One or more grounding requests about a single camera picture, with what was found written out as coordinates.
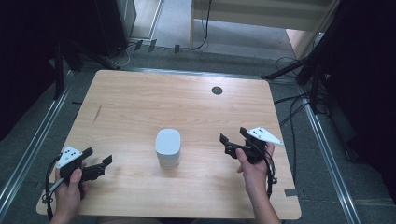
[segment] white container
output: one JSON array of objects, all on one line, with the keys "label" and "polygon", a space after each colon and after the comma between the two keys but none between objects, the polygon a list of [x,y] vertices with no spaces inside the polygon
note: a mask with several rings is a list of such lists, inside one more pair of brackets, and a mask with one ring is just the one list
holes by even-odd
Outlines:
[{"label": "white container", "polygon": [[180,133],[175,129],[160,130],[157,134],[155,149],[161,166],[178,166]]}]

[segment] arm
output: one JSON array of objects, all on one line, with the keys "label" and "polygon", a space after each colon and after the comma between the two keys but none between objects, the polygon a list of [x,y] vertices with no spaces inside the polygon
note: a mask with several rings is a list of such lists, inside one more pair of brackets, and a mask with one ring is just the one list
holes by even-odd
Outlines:
[{"label": "arm", "polygon": [[[271,156],[274,153],[274,149],[274,144],[267,143],[267,151]],[[265,162],[260,161],[254,165],[250,164],[245,152],[240,148],[236,150],[236,156],[241,162],[237,172],[244,174],[247,195],[253,205],[256,221],[260,224],[280,223],[266,192],[268,170]]]},{"label": "arm", "polygon": [[[62,185],[55,190],[56,211],[50,224],[72,223],[77,216],[80,205],[78,183],[81,176],[82,171],[80,169],[75,170],[70,176],[69,185],[67,186],[65,183],[62,183]],[[55,172],[55,179],[58,180],[59,178],[59,170],[57,169]],[[86,185],[83,185],[83,191],[87,191]]]}]

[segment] hand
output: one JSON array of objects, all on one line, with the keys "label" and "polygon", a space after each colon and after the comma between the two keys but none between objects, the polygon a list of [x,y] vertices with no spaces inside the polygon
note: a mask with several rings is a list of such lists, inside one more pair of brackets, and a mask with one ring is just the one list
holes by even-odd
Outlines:
[{"label": "hand", "polygon": [[[274,154],[275,146],[272,143],[267,143],[266,150],[272,156]],[[241,148],[236,150],[236,156],[241,162],[236,172],[244,173],[245,187],[247,195],[250,197],[257,197],[266,195],[266,178],[268,176],[268,168],[265,161],[259,161],[256,164],[250,164],[248,158]]]},{"label": "hand", "polygon": [[[51,220],[51,223],[71,223],[72,220],[77,216],[80,205],[80,193],[78,183],[81,179],[82,171],[77,169],[70,176],[68,186],[62,183],[59,188],[55,190],[56,197],[56,212]],[[59,169],[55,170],[55,181],[60,179]],[[88,190],[88,186],[83,184],[84,194]]]}]

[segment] gray carpet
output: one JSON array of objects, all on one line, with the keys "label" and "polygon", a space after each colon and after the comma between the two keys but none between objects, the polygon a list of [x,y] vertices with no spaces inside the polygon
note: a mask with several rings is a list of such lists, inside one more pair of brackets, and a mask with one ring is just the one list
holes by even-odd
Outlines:
[{"label": "gray carpet", "polygon": [[[143,46],[139,51],[132,51],[131,49],[131,62],[123,66],[121,70],[155,68],[222,73],[241,78],[260,78],[260,75],[271,74],[276,70],[273,60],[194,51],[182,51],[179,54],[174,54],[172,49],[161,48],[148,53],[148,47],[146,46]],[[121,54],[120,57],[112,60],[123,63],[127,59]],[[35,205],[43,188],[45,172],[52,158],[58,155],[62,149],[74,117],[78,113],[79,105],[72,103],[83,101],[94,74],[99,69],[101,69],[101,66],[97,63],[84,60],[82,71],[75,73],[64,106],[53,123],[28,175],[24,178],[3,223],[48,222],[45,216],[40,216],[35,211]],[[294,84],[293,78],[290,77],[282,77],[278,81],[270,82],[270,86],[274,100],[300,94],[298,86]],[[2,186],[7,182],[49,108],[53,93],[54,88],[49,88],[20,120],[11,134],[0,143],[0,152],[3,153],[2,158],[6,158],[0,167],[0,184]],[[290,104],[291,102],[285,102],[276,105],[279,120],[289,115]],[[389,202],[390,197],[382,185],[379,174],[366,164],[354,164],[346,161],[343,154],[343,145],[332,126],[331,119],[326,116],[319,117],[323,122],[323,129],[332,145],[340,170],[357,203],[361,222],[396,223],[396,216],[394,215],[396,214],[396,206]],[[303,215],[299,220],[287,221],[287,223],[347,223],[318,147],[318,142],[304,110],[293,117],[293,123],[297,148],[296,188]],[[290,160],[290,167],[293,167],[294,152],[290,124],[286,123],[281,130]],[[95,223],[95,221],[96,217],[79,217],[76,223]],[[172,220],[172,222],[182,223],[182,220]],[[213,223],[221,223],[221,221],[214,220]]]}]

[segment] white container lid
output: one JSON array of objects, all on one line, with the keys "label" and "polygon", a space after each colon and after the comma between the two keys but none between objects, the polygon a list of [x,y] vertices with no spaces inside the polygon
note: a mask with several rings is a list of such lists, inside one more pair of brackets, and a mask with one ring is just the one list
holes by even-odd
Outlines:
[{"label": "white container lid", "polygon": [[162,129],[155,143],[158,159],[177,161],[180,154],[180,133],[175,129]]}]

